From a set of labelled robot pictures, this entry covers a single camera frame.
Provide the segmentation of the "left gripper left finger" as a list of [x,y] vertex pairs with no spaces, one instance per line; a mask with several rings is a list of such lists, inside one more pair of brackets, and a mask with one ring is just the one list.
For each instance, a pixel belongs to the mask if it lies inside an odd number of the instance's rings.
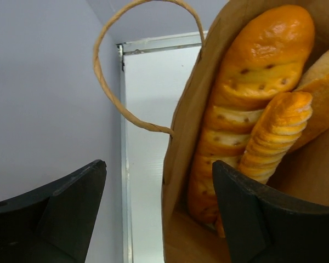
[[95,160],[0,201],[0,262],[85,262],[106,175]]

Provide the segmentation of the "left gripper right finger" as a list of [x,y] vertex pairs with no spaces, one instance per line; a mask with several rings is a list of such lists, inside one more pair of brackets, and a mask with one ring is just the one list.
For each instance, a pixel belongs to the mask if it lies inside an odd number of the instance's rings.
[[329,206],[291,197],[212,164],[231,262],[329,262]]

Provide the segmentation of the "brown paper bag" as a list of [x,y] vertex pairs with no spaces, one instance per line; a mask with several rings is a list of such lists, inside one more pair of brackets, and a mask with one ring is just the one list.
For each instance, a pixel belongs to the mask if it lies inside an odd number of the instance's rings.
[[229,1],[164,127],[164,262],[329,262],[329,1]]

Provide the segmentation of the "long seeded fake baguette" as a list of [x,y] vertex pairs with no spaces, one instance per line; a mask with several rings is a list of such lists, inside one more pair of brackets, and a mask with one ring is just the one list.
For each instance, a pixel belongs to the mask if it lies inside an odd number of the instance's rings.
[[204,224],[219,215],[212,179],[217,160],[238,165],[250,133],[269,101],[298,83],[314,45],[309,12],[287,4],[252,19],[220,63],[192,157],[187,206]]

